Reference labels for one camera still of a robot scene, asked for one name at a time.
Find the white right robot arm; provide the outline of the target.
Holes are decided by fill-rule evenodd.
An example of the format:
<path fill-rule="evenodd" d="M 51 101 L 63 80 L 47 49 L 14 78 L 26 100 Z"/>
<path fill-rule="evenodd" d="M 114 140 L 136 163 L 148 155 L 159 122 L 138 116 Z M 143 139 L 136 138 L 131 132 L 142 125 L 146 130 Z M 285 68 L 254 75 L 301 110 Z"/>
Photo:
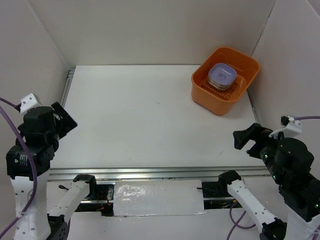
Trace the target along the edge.
<path fill-rule="evenodd" d="M 234 147 L 261 160 L 269 180 L 243 180 L 235 170 L 218 177 L 218 191 L 235 198 L 257 227 L 261 240 L 317 240 L 320 237 L 320 181 L 311 174 L 314 155 L 297 138 L 299 119 L 285 117 L 272 130 L 258 123 L 233 133 Z"/>

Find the green plate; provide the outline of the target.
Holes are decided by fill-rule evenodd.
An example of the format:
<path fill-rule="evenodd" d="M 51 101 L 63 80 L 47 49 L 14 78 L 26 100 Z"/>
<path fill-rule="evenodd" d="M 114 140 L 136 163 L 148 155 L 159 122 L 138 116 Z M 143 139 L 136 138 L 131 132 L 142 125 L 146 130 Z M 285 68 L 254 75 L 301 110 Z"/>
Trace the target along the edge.
<path fill-rule="evenodd" d="M 226 91 L 227 89 L 229 89 L 231 87 L 231 85 L 233 84 L 232 82 L 229 84 L 222 84 L 219 83 L 216 80 L 211 79 L 210 77 L 207 78 L 207 82 L 210 86 L 212 86 L 213 88 L 219 90 L 219 91 Z"/>

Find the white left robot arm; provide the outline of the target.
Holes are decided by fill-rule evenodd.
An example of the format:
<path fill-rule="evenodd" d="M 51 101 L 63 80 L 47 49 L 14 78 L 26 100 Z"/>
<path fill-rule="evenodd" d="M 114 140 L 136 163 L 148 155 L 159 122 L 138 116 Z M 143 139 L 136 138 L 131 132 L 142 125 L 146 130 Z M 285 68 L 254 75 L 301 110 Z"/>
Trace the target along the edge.
<path fill-rule="evenodd" d="M 4 110 L 0 112 L 16 135 L 15 145 L 5 157 L 16 218 L 0 235 L 15 227 L 15 240 L 66 240 L 71 217 L 81 201 L 92 200 L 99 193 L 94 175 L 78 174 L 62 200 L 52 210 L 47 209 L 51 161 L 59 141 L 78 124 L 58 102 L 31 107 L 18 127 Z"/>

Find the purple plate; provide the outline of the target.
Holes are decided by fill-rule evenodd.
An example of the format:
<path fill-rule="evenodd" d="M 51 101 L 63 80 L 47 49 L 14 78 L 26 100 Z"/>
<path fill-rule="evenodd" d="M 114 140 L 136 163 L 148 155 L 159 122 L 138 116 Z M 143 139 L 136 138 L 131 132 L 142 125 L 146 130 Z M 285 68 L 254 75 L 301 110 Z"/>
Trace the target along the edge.
<path fill-rule="evenodd" d="M 230 84 L 235 81 L 237 72 L 228 64 L 217 63 L 209 70 L 208 77 L 221 84 Z"/>

